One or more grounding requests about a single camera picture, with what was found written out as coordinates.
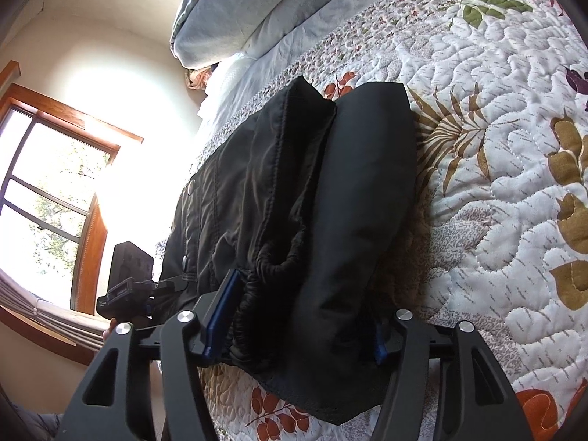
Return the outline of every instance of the white quilted fabric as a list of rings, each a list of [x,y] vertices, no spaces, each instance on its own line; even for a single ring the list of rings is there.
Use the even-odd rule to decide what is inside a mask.
[[[334,98],[368,81],[404,83],[421,136],[418,196],[377,285],[425,320],[471,320],[523,405],[541,395],[536,436],[551,433],[588,377],[584,72],[588,50],[555,0],[381,0],[250,101],[195,169],[297,75]],[[435,362],[430,372],[423,441]],[[235,368],[204,370],[203,382],[219,432],[235,440],[363,440],[378,414],[292,426],[280,417],[290,407],[261,410],[257,383]]]

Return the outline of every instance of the bed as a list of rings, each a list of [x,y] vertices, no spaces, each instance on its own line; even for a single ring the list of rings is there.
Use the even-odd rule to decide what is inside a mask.
[[[292,5],[280,1],[264,21]],[[430,323],[471,320],[535,439],[548,441],[588,384],[585,13],[575,0],[319,3],[269,39],[239,29],[234,53],[249,60],[203,122],[186,179],[296,76],[331,99],[402,82],[419,136],[416,203],[374,289]],[[220,53],[198,60],[189,39],[177,44],[189,25],[181,15],[175,54],[210,63]],[[438,368],[431,362],[423,441],[433,436]],[[202,383],[221,439],[368,439],[379,412],[334,426],[234,367],[203,370]]]

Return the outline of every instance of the wooden window trim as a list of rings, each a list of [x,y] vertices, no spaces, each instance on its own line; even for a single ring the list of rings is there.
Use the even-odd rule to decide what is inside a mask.
[[[15,67],[11,63],[9,63],[10,67],[7,66],[9,70],[5,68],[0,73],[0,77],[9,73],[14,74]],[[47,126],[109,153],[111,155],[109,163],[112,162],[125,140],[127,142],[131,140],[139,144],[143,142],[142,137],[102,122],[66,104],[15,83],[12,83],[0,98],[0,121],[4,120],[11,107],[19,107],[32,116],[42,119],[42,122]],[[112,137],[106,139],[104,137],[105,132],[114,135],[114,139],[117,140],[113,141]],[[80,251],[74,267],[72,297],[73,306],[77,311],[93,315],[102,253],[107,239],[107,228],[102,219],[96,198],[90,208],[90,216],[86,218],[83,227]]]
[[[51,335],[50,330],[45,327],[31,320],[23,320],[18,314],[12,313],[2,307],[0,307],[0,323],[41,348],[74,362],[81,363],[82,365],[89,365],[94,357],[92,350],[72,342],[64,341],[57,334]]]

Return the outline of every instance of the folded black jacket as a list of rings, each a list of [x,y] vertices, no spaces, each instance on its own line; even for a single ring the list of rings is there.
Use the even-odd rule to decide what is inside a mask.
[[[192,176],[161,278],[188,286],[154,321],[192,308],[228,270],[245,290],[227,363],[331,423],[381,404],[363,298],[411,203],[415,134],[402,85],[368,83],[336,103],[295,79]]]

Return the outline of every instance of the human hand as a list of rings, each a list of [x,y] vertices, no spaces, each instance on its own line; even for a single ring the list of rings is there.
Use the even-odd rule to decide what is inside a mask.
[[[111,319],[111,323],[106,330],[102,332],[102,340],[107,341],[108,336],[112,333],[118,322],[116,318]]]

